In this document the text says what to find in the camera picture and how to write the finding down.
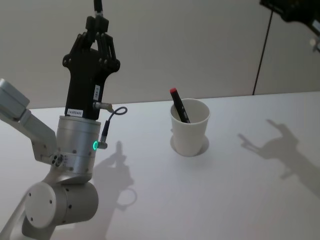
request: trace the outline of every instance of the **black marker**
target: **black marker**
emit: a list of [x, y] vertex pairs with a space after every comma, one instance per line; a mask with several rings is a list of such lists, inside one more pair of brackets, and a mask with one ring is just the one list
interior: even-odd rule
[[183, 123], [186, 123], [186, 124], [189, 124], [190, 123], [190, 120], [189, 120], [189, 117], [187, 115], [187, 112], [186, 112], [186, 109], [181, 101], [181, 98], [178, 94], [178, 91], [176, 88], [171, 88], [170, 89], [170, 93], [171, 93], [171, 96], [172, 96], [172, 99], [173, 99], [173, 103], [174, 103], [174, 106], [176, 108], [176, 111], [178, 112], [179, 114], [179, 117], [181, 119], [181, 122]]

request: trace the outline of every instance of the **tabletop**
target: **tabletop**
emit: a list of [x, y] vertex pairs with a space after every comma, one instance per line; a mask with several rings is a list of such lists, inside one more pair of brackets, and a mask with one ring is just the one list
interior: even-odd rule
[[[96, 215], [57, 227], [52, 239], [320, 239], [320, 92], [202, 101], [211, 117], [195, 157], [172, 146], [171, 101], [124, 104], [128, 112], [112, 118], [108, 148], [96, 153]], [[64, 108], [32, 112], [56, 130]], [[99, 120], [108, 116], [101, 112]], [[2, 229], [49, 166], [3, 122], [0, 146]]]

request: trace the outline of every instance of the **gray wall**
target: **gray wall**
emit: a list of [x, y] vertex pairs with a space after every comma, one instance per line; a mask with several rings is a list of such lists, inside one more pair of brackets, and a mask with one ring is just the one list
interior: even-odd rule
[[[168, 100], [172, 87], [191, 98], [252, 94], [270, 16], [258, 0], [104, 0], [103, 6], [121, 61], [107, 79], [104, 101]], [[90, 15], [92, 0], [0, 1], [0, 77], [22, 91], [31, 108], [65, 105], [70, 74], [62, 58]], [[272, 23], [256, 93], [319, 90], [311, 35]], [[288, 73], [292, 55], [281, 60], [291, 52], [302, 59], [293, 65], [300, 75]], [[311, 77], [300, 81], [306, 69]], [[297, 84], [288, 88], [292, 76]]]

